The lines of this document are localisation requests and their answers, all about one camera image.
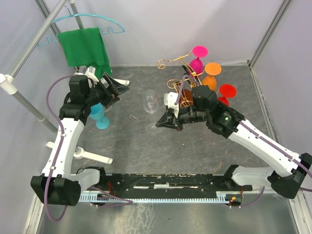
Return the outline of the small clear glass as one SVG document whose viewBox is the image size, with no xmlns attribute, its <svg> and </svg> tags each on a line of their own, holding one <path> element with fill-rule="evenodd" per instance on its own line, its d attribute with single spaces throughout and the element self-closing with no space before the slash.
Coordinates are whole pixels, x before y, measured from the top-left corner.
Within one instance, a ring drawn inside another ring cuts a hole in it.
<svg viewBox="0 0 312 234">
<path fill-rule="evenodd" d="M 152 123 L 145 127 L 145 130 L 149 134 L 157 134 L 162 130 L 156 127 L 156 121 L 154 120 L 154 114 L 159 109 L 159 101 L 155 90 L 148 89 L 143 92 L 143 109 L 151 115 Z"/>
</svg>

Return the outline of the blue plastic wine glass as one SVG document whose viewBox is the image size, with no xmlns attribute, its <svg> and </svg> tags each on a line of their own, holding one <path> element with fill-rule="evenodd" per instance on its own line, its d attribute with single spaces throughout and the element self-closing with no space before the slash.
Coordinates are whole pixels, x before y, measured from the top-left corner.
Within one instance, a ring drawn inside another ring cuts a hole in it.
<svg viewBox="0 0 312 234">
<path fill-rule="evenodd" d="M 101 130 L 106 129 L 110 124 L 109 119 L 106 118 L 104 114 L 104 108 L 101 103 L 91 107 L 89 117 L 96 122 L 96 127 Z"/>
</svg>

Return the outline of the clear wine glass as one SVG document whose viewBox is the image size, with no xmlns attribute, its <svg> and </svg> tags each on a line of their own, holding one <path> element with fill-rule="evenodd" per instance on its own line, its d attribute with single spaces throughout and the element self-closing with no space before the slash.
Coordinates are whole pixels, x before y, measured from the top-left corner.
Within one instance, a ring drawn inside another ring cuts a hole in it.
<svg viewBox="0 0 312 234">
<path fill-rule="evenodd" d="M 109 107 L 104 107 L 104 112 L 109 112 L 111 110 L 112 106 L 109 106 Z"/>
</svg>

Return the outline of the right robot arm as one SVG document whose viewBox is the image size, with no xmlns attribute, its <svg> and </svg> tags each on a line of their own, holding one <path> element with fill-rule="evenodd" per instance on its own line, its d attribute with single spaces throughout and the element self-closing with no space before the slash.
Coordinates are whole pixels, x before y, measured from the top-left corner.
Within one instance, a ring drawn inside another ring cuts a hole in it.
<svg viewBox="0 0 312 234">
<path fill-rule="evenodd" d="M 294 199 L 306 176 L 311 176 L 312 156 L 293 152 L 262 133 L 237 110 L 227 106 L 215 91 L 201 85 L 191 91 L 193 104 L 179 107 L 178 93 L 164 94 L 165 114 L 156 127 L 182 131 L 184 124 L 205 122 L 209 130 L 240 144 L 267 163 L 263 168 L 233 166 L 223 185 L 233 191 L 239 186 L 270 187 L 279 195 Z"/>
</svg>

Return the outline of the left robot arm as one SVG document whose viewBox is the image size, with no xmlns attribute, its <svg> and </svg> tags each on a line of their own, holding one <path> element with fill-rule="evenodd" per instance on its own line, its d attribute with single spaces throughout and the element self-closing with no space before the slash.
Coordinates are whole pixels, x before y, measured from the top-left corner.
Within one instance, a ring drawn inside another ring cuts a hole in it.
<svg viewBox="0 0 312 234">
<path fill-rule="evenodd" d="M 104 73 L 101 81 L 89 85 L 86 75 L 73 75 L 69 78 L 69 93 L 56 117 L 59 127 L 50 157 L 42 172 L 31 179 L 31 187 L 44 205 L 75 206 L 81 192 L 94 187 L 106 188 L 108 179 L 104 168 L 87 167 L 81 173 L 72 175 L 71 165 L 77 142 L 86 125 L 91 107 L 100 104 L 112 106 L 119 101 L 119 95 L 129 90 L 128 86 Z"/>
</svg>

